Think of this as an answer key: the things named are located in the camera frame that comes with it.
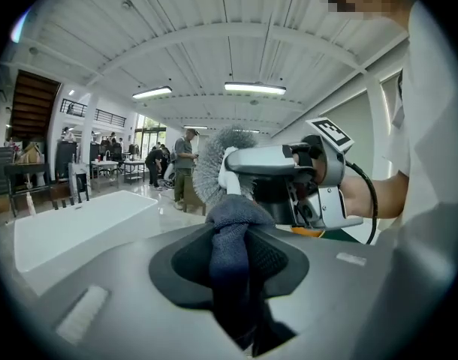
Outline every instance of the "railing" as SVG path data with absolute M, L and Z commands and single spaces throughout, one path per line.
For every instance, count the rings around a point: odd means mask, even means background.
M 63 99 L 60 110 L 61 112 L 67 113 L 68 115 L 86 117 L 87 105 L 77 103 L 72 100 Z M 95 110 L 94 120 L 111 125 L 118 125 L 120 127 L 125 126 L 125 117 L 114 115 L 113 113 L 109 113 L 100 109 Z
M 97 120 L 98 122 L 109 123 L 112 125 L 118 125 L 120 127 L 124 127 L 125 124 L 125 117 L 114 115 L 106 111 L 101 111 L 100 109 L 95 110 L 94 120 Z
M 68 115 L 86 117 L 87 105 L 76 103 L 75 101 L 63 99 L 61 105 L 61 112 Z

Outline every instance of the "white table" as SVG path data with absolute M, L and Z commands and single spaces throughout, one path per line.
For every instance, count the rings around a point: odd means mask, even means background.
M 144 160 L 125 160 L 123 164 L 124 181 L 129 181 L 132 185 L 133 180 L 139 180 L 141 178 L 143 182 L 146 180 L 146 162 Z
M 16 268 L 41 295 L 106 250 L 160 233 L 158 201 L 121 190 L 16 220 Z
M 119 188 L 119 163 L 117 161 L 91 161 L 91 176 L 92 181 L 97 184 L 97 190 L 101 192 L 101 169 L 109 169 L 109 183 L 116 182 L 117 187 Z M 97 173 L 97 178 L 94 177 L 94 168 Z M 113 178 L 114 171 L 116 172 L 116 178 Z

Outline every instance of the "white label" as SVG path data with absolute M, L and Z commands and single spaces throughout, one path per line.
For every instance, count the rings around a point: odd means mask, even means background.
M 339 252 L 336 258 L 342 261 L 346 261 L 347 263 L 356 264 L 357 266 L 362 267 L 366 265 L 367 261 L 365 257 L 358 257 L 345 252 Z

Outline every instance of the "black cable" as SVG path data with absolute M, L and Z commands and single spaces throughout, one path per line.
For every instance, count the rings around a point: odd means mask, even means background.
M 372 199 L 372 229 L 371 229 L 371 234 L 369 235 L 369 238 L 366 241 L 366 244 L 371 244 L 372 240 L 374 239 L 374 236 L 376 234 L 376 228 L 378 226 L 378 197 L 376 195 L 376 189 L 374 189 L 374 185 L 372 185 L 371 179 L 368 177 L 367 174 L 364 173 L 364 171 L 359 168 L 355 163 L 350 163 L 349 161 L 346 161 L 346 165 L 351 168 L 353 171 L 355 171 L 359 176 L 363 178 L 363 180 L 366 182 L 369 192 L 371 193 L 371 199 Z

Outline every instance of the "wooden staircase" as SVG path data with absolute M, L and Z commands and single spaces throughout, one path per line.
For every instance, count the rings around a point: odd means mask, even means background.
M 46 138 L 60 82 L 19 71 L 11 118 L 11 136 L 22 140 Z

